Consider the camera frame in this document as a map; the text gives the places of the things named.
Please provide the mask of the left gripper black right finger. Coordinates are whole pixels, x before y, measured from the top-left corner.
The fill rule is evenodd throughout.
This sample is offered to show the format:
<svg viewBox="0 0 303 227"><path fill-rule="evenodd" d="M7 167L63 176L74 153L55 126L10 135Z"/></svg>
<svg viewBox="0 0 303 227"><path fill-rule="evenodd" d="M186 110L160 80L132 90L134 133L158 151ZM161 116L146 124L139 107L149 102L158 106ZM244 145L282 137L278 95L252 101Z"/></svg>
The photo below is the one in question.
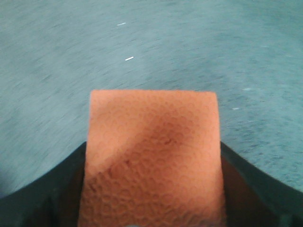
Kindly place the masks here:
<svg viewBox="0 0 303 227"><path fill-rule="evenodd" d="M301 227L303 193L249 163L224 143L221 161L229 227Z"/></svg>

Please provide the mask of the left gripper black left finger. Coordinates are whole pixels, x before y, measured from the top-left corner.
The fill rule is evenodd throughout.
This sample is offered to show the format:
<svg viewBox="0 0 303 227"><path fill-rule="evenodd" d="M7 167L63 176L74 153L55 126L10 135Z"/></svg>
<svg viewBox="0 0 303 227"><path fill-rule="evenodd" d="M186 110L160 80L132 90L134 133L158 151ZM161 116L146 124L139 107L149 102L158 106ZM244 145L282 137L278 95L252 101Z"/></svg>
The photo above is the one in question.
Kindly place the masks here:
<svg viewBox="0 0 303 227"><path fill-rule="evenodd" d="M75 227L83 187L86 142L29 185L0 200L2 227Z"/></svg>

